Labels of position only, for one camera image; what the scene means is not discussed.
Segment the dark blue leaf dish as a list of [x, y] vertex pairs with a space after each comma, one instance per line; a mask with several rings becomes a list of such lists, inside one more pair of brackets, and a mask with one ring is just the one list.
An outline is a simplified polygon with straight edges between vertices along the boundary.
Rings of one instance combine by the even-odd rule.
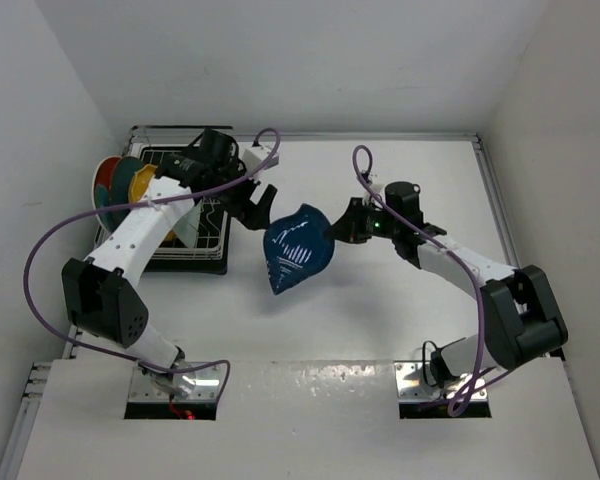
[[265, 230], [263, 253], [274, 295], [297, 286], [329, 265], [335, 252], [330, 228], [329, 219], [321, 210], [302, 204], [295, 213], [275, 220]]

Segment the light green divided tray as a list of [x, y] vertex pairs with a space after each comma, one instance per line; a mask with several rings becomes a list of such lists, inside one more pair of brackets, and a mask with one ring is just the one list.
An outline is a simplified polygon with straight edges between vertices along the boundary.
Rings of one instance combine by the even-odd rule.
[[195, 248], [199, 236], [202, 203], [194, 205], [173, 227], [176, 237], [186, 248]]

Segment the yellow dotted plate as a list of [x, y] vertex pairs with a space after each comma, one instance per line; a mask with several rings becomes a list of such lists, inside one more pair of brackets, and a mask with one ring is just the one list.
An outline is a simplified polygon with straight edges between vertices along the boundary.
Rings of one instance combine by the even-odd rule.
[[128, 187], [128, 200], [130, 203], [138, 203], [142, 199], [156, 170], [156, 165], [146, 164], [133, 174]]

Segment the teal round plate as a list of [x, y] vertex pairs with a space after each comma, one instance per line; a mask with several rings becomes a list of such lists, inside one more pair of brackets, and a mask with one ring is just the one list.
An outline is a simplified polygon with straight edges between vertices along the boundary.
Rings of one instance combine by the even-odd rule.
[[102, 185], [96, 187], [95, 204], [97, 208], [129, 203], [128, 187], [133, 174], [144, 166], [144, 163], [133, 156], [121, 157], [111, 178], [109, 191]]

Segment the red blue floral plate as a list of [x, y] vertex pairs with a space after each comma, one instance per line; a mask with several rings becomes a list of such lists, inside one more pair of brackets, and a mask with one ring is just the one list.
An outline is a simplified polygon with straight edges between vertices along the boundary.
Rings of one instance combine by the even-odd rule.
[[101, 160], [96, 166], [91, 182], [91, 203], [93, 207], [96, 207], [96, 187], [102, 185], [106, 191], [109, 191], [113, 171], [120, 160], [121, 156], [109, 156]]

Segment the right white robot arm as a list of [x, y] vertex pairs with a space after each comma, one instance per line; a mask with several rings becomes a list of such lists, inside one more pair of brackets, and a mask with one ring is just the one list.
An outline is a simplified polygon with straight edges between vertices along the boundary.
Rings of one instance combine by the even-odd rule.
[[422, 374], [432, 388], [443, 389], [471, 370], [515, 370], [568, 340], [546, 273], [535, 265], [516, 268], [490, 260], [456, 242], [426, 221], [416, 184], [388, 184], [383, 203], [370, 196], [351, 198], [328, 234], [349, 244], [386, 238], [401, 259], [477, 301], [479, 331], [432, 352]]

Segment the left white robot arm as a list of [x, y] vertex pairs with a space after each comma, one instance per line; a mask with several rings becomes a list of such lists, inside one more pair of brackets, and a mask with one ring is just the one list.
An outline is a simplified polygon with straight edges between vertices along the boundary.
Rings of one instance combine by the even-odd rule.
[[131, 357], [157, 389], [190, 395], [201, 368], [151, 326], [137, 292], [140, 277], [166, 235], [203, 199], [215, 200], [250, 230], [266, 229], [277, 190], [267, 187], [258, 202], [251, 196], [258, 174], [278, 163], [278, 149], [260, 140], [240, 149], [233, 137], [206, 128], [189, 146], [164, 156], [141, 200], [107, 240], [63, 267], [71, 323]]

